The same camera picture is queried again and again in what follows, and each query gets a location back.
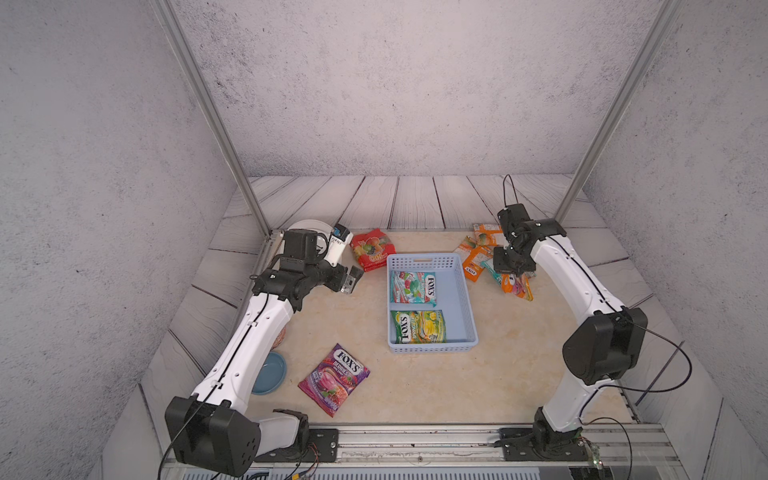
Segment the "orange multicolour Fox's candy bag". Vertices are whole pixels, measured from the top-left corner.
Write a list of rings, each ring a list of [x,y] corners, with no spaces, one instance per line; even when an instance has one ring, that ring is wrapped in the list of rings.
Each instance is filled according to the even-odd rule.
[[[533,301],[534,295],[530,286],[531,275],[525,272],[521,275],[502,274],[501,288],[504,293],[514,294],[518,298]]]

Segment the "teal red Fox's candy bag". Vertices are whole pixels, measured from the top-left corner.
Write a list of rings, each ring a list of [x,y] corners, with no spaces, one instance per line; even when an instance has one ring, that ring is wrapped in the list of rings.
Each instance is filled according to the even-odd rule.
[[[393,303],[437,304],[437,276],[434,272],[395,271],[390,277],[390,296]]]

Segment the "green yellow Fox's candy bag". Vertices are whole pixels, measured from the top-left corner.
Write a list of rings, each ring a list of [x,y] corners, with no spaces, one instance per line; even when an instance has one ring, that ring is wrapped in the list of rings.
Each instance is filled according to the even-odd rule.
[[[394,311],[391,318],[396,344],[445,343],[447,340],[441,310]]]

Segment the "light blue plastic basket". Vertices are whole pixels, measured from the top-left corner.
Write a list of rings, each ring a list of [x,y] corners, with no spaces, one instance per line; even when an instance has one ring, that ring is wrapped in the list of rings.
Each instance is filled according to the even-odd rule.
[[[396,354],[468,352],[478,344],[456,253],[387,258],[388,346]]]

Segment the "teal white candy bag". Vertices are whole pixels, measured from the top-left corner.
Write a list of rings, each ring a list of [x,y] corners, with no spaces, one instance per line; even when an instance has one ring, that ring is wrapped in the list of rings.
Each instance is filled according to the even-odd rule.
[[[481,262],[481,264],[482,264],[483,268],[490,273],[492,278],[498,284],[502,283],[503,276],[496,271],[496,269],[495,269],[495,267],[493,265],[493,260],[492,259],[484,260],[484,261]]]

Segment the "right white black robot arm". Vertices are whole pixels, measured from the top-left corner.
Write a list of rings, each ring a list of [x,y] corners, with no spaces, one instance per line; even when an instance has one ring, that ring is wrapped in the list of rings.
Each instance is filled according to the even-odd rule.
[[[542,268],[577,321],[562,347],[566,373],[532,425],[532,447],[559,452],[576,441],[589,404],[636,366],[648,319],[595,277],[556,220],[533,220],[519,204],[501,210],[498,219],[506,244],[494,248],[494,269],[522,275]]]

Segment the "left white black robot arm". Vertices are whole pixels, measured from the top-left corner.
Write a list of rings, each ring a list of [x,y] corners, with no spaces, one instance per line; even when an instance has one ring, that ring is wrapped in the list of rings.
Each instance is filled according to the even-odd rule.
[[[284,231],[281,252],[252,276],[246,311],[219,359],[189,396],[174,397],[166,408],[165,458],[232,477],[261,458],[304,461],[310,435],[305,414],[277,409],[250,420],[245,413],[275,341],[304,298],[318,286],[350,293],[362,277],[362,269],[340,262],[352,238],[347,227],[316,220]]]

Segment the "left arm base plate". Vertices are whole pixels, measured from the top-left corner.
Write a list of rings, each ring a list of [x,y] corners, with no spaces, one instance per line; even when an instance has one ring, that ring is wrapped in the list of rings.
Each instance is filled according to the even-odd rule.
[[[338,429],[310,428],[294,445],[260,455],[254,463],[335,463],[338,447]]]

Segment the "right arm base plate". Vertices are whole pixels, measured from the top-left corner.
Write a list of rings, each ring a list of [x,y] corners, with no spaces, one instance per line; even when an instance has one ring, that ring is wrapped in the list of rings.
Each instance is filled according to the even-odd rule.
[[[586,462],[589,459],[581,431],[554,432],[529,428],[502,428],[493,442],[505,461]]]

